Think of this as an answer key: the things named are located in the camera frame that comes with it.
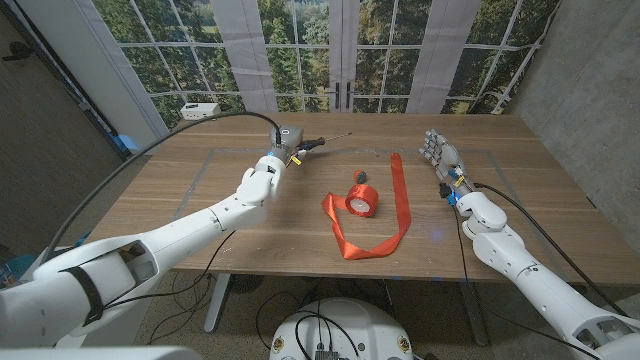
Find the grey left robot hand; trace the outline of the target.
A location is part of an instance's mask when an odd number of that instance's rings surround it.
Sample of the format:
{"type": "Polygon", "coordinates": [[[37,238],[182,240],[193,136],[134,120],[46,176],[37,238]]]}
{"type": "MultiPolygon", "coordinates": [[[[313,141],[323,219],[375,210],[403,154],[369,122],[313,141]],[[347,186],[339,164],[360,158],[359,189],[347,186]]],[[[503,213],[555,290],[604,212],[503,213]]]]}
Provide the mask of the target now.
{"type": "Polygon", "coordinates": [[[271,130],[269,135],[270,149],[268,156],[274,156],[287,163],[303,141],[304,130],[293,125],[283,125],[278,131],[271,130]]]}

